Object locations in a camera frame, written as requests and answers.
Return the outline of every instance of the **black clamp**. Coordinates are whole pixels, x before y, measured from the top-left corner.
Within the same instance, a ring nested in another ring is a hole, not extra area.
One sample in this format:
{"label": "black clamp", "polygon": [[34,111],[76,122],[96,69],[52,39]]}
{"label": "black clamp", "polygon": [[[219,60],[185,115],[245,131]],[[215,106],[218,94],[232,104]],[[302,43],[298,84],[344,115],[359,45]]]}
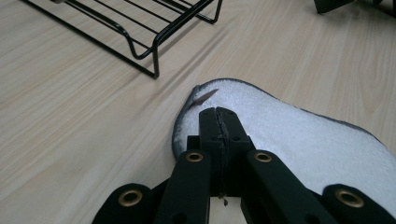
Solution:
{"label": "black clamp", "polygon": [[241,197],[247,223],[396,223],[357,189],[332,185],[318,195],[274,153],[256,150],[237,115],[209,108],[189,136],[171,177],[154,189],[116,189],[93,224],[208,223],[210,197]]}

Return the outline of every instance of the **small dark object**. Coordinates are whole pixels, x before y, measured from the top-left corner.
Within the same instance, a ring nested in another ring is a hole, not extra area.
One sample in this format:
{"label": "small dark object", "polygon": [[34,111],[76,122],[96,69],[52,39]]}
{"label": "small dark object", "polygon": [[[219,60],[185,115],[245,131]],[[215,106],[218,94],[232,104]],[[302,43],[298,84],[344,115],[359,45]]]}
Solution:
{"label": "small dark object", "polygon": [[256,150],[233,111],[208,108],[199,120],[168,180],[116,189],[93,224],[205,224],[210,197],[225,196],[242,198],[248,224],[396,223],[357,189],[332,185],[320,196],[304,187],[275,154]]}
{"label": "small dark object", "polygon": [[[332,11],[338,7],[342,7],[354,0],[314,0],[315,7],[319,14]],[[373,5],[378,6],[383,0],[373,0]],[[396,17],[396,0],[393,0],[393,16]]]}
{"label": "small dark object", "polygon": [[[107,4],[105,4],[101,0],[92,0],[98,6],[105,7],[112,13],[116,13],[116,14],[120,15],[121,17],[123,17],[124,19],[137,24],[138,26],[142,27],[143,29],[146,29],[149,33],[155,34],[155,38],[152,41],[152,45],[148,46],[148,45],[136,40],[133,36],[128,34],[126,29],[124,29],[116,21],[111,20],[108,16],[92,9],[91,7],[87,7],[86,5],[80,3],[77,0],[50,0],[51,2],[54,2],[57,4],[63,3],[65,5],[68,5],[68,6],[72,7],[73,9],[79,11],[80,13],[83,13],[86,16],[90,17],[94,21],[97,21],[100,24],[104,25],[105,27],[107,27],[110,30],[117,33],[118,35],[122,35],[125,38],[125,41],[129,46],[129,49],[131,51],[133,58],[135,58],[136,60],[145,59],[147,56],[152,54],[154,71],[149,71],[145,66],[133,61],[131,59],[131,57],[124,56],[123,54],[119,53],[115,49],[111,48],[106,43],[98,40],[98,38],[88,35],[84,30],[78,29],[76,26],[72,25],[68,21],[65,21],[65,20],[57,17],[55,14],[47,11],[43,7],[40,7],[39,5],[34,4],[29,0],[21,0],[21,1],[28,4],[31,7],[39,10],[43,14],[51,17],[52,19],[56,20],[60,24],[69,28],[70,30],[76,32],[77,34],[82,35],[83,37],[90,40],[92,43],[107,50],[108,52],[112,53],[116,57],[120,58],[121,60],[125,61],[126,63],[137,68],[139,71],[149,75],[152,78],[158,78],[160,76],[158,47],[166,39],[168,39],[171,35],[173,35],[178,29],[180,29],[183,25],[185,25],[188,21],[190,21],[194,17],[196,17],[202,21],[211,23],[211,24],[216,23],[217,20],[219,19],[219,13],[220,13],[221,3],[222,3],[222,0],[218,0],[215,17],[213,19],[210,19],[207,16],[200,14],[200,11],[202,11],[204,8],[206,8],[208,5],[210,5],[214,0],[199,0],[195,4],[192,4],[191,2],[189,2],[187,0],[151,0],[152,2],[158,4],[159,6],[166,7],[170,11],[172,11],[173,13],[178,15],[178,17],[176,19],[174,19],[173,21],[169,21],[169,20],[165,19],[164,17],[162,17],[161,15],[159,15],[156,11],[150,11],[147,8],[144,8],[140,5],[138,5],[137,3],[133,2],[132,0],[123,0],[123,2],[125,2],[126,4],[130,4],[131,6],[137,7],[139,9],[141,9],[143,12],[148,13],[150,16],[154,16],[155,18],[157,18],[165,23],[168,23],[168,25],[166,25],[161,31],[156,31],[156,30],[149,28],[142,21],[137,21],[135,19],[132,19],[128,15],[125,15],[124,13],[116,10],[114,7],[111,7]],[[136,45],[145,49],[145,51],[141,54],[138,54],[135,49]]]}
{"label": "small dark object", "polygon": [[203,104],[207,99],[209,99],[213,94],[215,94],[216,91],[218,91],[218,89],[214,89],[213,91],[209,91],[209,92],[205,93],[204,95],[202,95],[201,97],[199,97],[198,99],[194,100],[192,102],[192,104],[190,105],[189,109],[191,109],[193,106]]}

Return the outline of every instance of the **white felt pad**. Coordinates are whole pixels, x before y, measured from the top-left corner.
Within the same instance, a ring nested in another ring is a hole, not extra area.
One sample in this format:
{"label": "white felt pad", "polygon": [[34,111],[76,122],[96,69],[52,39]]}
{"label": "white felt pad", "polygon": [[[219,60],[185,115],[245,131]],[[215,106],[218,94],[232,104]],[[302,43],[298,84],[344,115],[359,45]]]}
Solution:
{"label": "white felt pad", "polygon": [[396,217],[396,160],[371,134],[287,105],[238,80],[211,81],[192,97],[214,89],[219,90],[202,105],[179,115],[174,150],[186,150],[187,136],[198,135],[200,111],[224,107],[238,115],[257,149],[274,152],[308,189],[321,194],[328,185],[348,185]]}

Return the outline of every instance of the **wooden table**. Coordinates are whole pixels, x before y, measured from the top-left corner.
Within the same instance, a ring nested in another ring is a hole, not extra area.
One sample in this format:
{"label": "wooden table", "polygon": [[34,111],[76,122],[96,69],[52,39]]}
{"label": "wooden table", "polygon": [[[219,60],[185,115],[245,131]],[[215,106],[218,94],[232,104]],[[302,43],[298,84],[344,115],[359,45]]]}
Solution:
{"label": "wooden table", "polygon": [[[21,1],[1,1],[0,20],[2,224],[91,223],[115,188],[161,183],[175,117],[218,77],[361,126],[396,155],[396,20],[363,2],[318,15],[313,0],[226,0],[218,23],[193,20],[161,48],[157,80]],[[211,223],[245,221],[237,199],[221,203]]]}

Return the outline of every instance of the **black plastic frame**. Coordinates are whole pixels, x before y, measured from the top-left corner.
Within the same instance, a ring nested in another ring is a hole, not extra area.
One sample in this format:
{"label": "black plastic frame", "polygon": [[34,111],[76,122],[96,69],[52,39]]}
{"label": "black plastic frame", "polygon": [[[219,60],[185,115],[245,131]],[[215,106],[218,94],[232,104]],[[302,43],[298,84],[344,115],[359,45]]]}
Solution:
{"label": "black plastic frame", "polygon": [[[149,56],[150,54],[152,54],[154,71],[150,71],[145,66],[143,66],[143,65],[133,61],[131,58],[128,58],[125,55],[119,53],[118,51],[111,48],[106,43],[98,40],[97,38],[95,38],[91,35],[88,35],[83,30],[78,29],[76,26],[74,26],[74,25],[70,24],[69,22],[59,18],[58,16],[52,14],[51,12],[47,11],[43,7],[40,7],[39,5],[33,3],[29,0],[21,0],[21,1],[35,9],[37,9],[38,11],[42,12],[43,14],[49,16],[50,18],[56,20],[57,22],[64,25],[65,27],[71,29],[72,31],[76,32],[77,34],[84,36],[85,38],[90,40],[92,43],[95,43],[99,47],[107,50],[108,52],[112,53],[119,59],[125,61],[129,65],[137,68],[139,71],[145,73],[146,75],[148,75],[154,79],[156,79],[160,76],[159,52],[158,52],[159,46],[166,39],[168,39],[171,35],[173,35],[178,29],[180,29],[183,25],[185,25],[189,20],[191,20],[194,17],[197,17],[198,19],[200,19],[202,21],[206,21],[210,24],[216,23],[219,19],[219,13],[220,13],[221,4],[222,4],[222,0],[218,0],[215,16],[213,19],[211,19],[211,18],[208,18],[207,16],[200,14],[199,12],[202,11],[204,8],[206,8],[208,5],[210,5],[214,0],[200,0],[195,4],[189,3],[186,0],[177,0],[177,1],[176,0],[151,0],[155,3],[160,4],[163,7],[167,7],[169,9],[173,10],[174,12],[180,14],[180,16],[178,16],[175,20],[168,21],[168,20],[162,18],[160,15],[157,15],[155,12],[149,11],[148,9],[141,7],[137,3],[134,3],[131,0],[123,0],[124,2],[127,2],[135,7],[139,7],[140,9],[149,13],[150,15],[153,15],[153,16],[169,23],[160,32],[156,32],[154,30],[151,30],[149,27],[147,27],[142,22],[136,21],[136,20],[124,15],[123,13],[119,12],[115,8],[106,5],[101,0],[93,0],[97,4],[107,7],[109,10],[121,15],[122,17],[130,20],[131,22],[134,22],[134,23],[140,25],[141,27],[156,34],[155,38],[153,39],[152,46],[147,46],[147,45],[137,41],[132,36],[130,36],[128,34],[128,32],[121,25],[119,25],[116,21],[111,20],[109,17],[99,13],[98,11],[96,11],[90,7],[87,7],[86,5],[80,3],[79,1],[67,0],[67,1],[63,2],[63,4],[69,5],[70,7],[74,8],[75,10],[78,10],[79,12],[85,14],[86,16],[90,17],[91,19],[93,19],[93,20],[101,23],[102,25],[106,26],[107,28],[113,30],[114,32],[118,33],[119,35],[122,35],[125,38],[126,42],[128,43],[128,46],[129,46],[129,49],[131,51],[133,58],[135,58],[136,60],[142,60],[142,59],[146,58],[147,56]],[[146,50],[143,53],[138,54],[136,52],[135,45],[139,45],[140,47],[143,47]]]}

